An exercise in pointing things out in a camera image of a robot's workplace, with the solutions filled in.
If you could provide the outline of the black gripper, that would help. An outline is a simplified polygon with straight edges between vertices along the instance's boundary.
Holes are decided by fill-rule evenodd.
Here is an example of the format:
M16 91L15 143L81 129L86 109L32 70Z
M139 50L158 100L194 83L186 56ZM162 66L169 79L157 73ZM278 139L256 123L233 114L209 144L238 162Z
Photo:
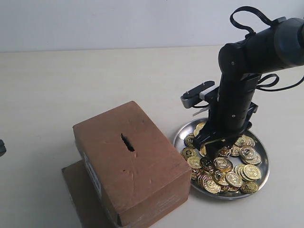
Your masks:
M195 148L205 146L209 159L215 159L224 146L232 147L251 127L249 119L257 105L250 106L259 79L260 74L242 80L221 76L217 97L210 103L209 119L193 139Z

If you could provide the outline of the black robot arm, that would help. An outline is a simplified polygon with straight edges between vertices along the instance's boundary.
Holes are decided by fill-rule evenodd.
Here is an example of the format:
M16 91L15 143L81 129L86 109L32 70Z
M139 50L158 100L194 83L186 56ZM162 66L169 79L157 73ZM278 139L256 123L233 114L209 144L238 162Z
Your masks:
M304 64L304 21L279 18L269 28L228 43L220 49L221 80L205 82L189 91L193 104L209 104L209 118L193 140L195 148L210 143L232 145L251 127L257 111L252 102L262 75Z

